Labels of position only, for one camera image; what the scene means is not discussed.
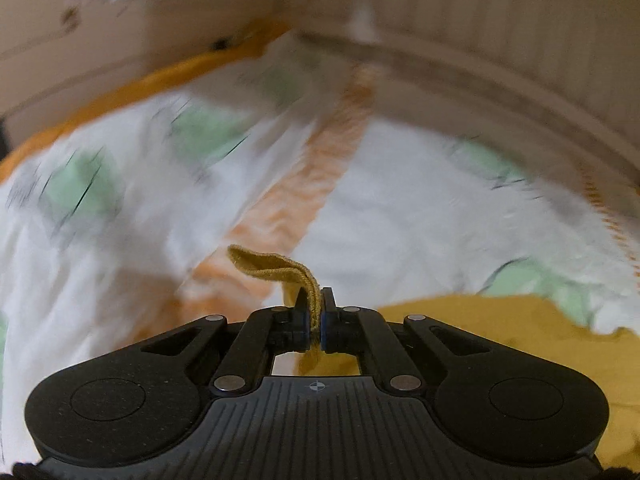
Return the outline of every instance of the orange stripe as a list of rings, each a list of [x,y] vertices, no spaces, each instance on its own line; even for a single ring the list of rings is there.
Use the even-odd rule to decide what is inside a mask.
[[[628,238],[626,238],[625,232],[620,227],[619,222],[616,221],[615,216],[611,209],[605,204],[604,199],[597,186],[595,185],[595,181],[591,176],[591,170],[587,165],[578,162],[577,164],[578,171],[582,177],[582,184],[584,186],[584,196],[589,201],[591,206],[602,216],[601,220],[605,224],[606,228],[611,231],[611,237],[616,241],[616,244],[622,250],[622,253],[625,255],[626,259],[629,260],[631,266],[634,270],[634,275],[636,277],[636,288],[638,292],[640,292],[640,266],[636,264],[638,258],[632,251],[631,247],[628,243]],[[636,192],[640,194],[640,188],[636,188]]]
[[[261,307],[271,293],[270,282],[242,274],[226,256],[229,244],[240,244],[265,253],[291,254],[329,194],[349,167],[369,122],[376,73],[369,67],[354,67],[347,88],[329,118],[308,139],[300,160],[242,217],[219,248],[190,278],[212,285],[210,296],[171,305],[174,326],[212,314],[229,321],[246,319]],[[151,323],[136,339],[167,330],[171,326]]]

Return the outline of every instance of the crosshair marking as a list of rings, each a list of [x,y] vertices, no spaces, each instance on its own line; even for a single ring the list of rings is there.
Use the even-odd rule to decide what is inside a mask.
[[[321,383],[320,381],[315,381],[309,385],[309,389],[315,392],[321,392],[326,388],[326,384]]]

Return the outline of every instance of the yellow towel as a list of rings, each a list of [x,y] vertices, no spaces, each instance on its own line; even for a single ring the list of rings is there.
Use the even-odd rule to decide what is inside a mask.
[[[640,470],[640,338],[633,333],[594,335],[572,325],[550,301],[535,296],[446,296],[387,306],[380,312],[394,322],[408,314],[425,314],[587,375],[604,391],[611,409],[598,446],[599,460],[604,466]],[[357,373],[355,359],[345,355],[322,354],[305,370],[306,375]]]
[[[258,253],[239,245],[229,245],[227,255],[236,268],[247,276],[268,282],[282,282],[287,306],[295,304],[300,288],[305,289],[310,318],[311,348],[299,359],[298,374],[304,375],[319,363],[322,356],[326,358],[327,355],[320,351],[320,287],[311,271],[286,256]]]

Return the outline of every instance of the white fabric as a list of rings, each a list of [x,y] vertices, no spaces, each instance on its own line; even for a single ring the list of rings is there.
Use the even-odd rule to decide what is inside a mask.
[[[312,67],[304,55],[314,58]],[[272,67],[300,91],[289,107],[260,85]],[[141,316],[171,298],[191,267],[295,162],[348,71],[348,63],[316,56],[287,35],[259,60],[222,67],[78,128],[0,186],[0,202],[8,204],[0,210],[0,305],[9,323],[2,402],[7,468],[38,459],[22,415],[36,384],[113,350]],[[194,101],[250,126],[246,140],[210,168],[183,164],[167,138],[176,107]],[[78,150],[108,158],[122,203],[114,218],[72,219],[57,230],[40,208],[40,193]]]
[[[113,221],[77,232],[53,234],[30,199],[0,212],[0,304],[9,322],[2,406],[7,464],[37,460],[22,419],[31,389],[124,340],[296,160],[348,73],[347,62],[329,56],[310,68],[302,50],[283,38],[261,60],[110,114],[25,162],[0,186],[0,200],[20,202],[34,172],[46,175],[75,150],[91,148],[109,153],[124,189]],[[305,88],[286,110],[248,84],[283,63]],[[582,197],[569,154],[505,139],[528,154],[525,166],[534,176],[497,186],[470,167],[458,139],[424,126],[428,98],[411,84],[380,82],[354,160],[292,257],[333,287],[338,304],[373,308],[476,293],[501,265],[535,257],[589,288],[597,331],[628,326],[640,333],[633,269]],[[173,159],[162,134],[176,107],[190,99],[253,125],[245,142],[204,172]],[[266,304],[280,301],[276,288]],[[290,361],[281,362],[278,371],[290,368]]]
[[[584,198],[575,154],[514,132],[504,144],[519,148],[532,176],[498,186],[455,155],[458,139],[417,126],[432,107],[412,84],[380,83],[350,168],[292,258],[331,286],[338,304],[367,308],[475,294],[503,264],[535,258],[588,291],[594,331],[640,334],[634,268]],[[268,303],[281,300],[276,290]],[[291,366],[283,358],[277,372]]]

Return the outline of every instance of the metal pin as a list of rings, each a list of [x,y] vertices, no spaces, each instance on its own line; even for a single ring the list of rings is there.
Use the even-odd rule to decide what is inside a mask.
[[[234,392],[243,388],[246,383],[244,379],[237,375],[223,375],[218,377],[213,385],[221,392]]]
[[[392,388],[401,392],[410,392],[420,388],[422,383],[420,379],[412,375],[396,375],[389,381],[389,384],[391,384]]]

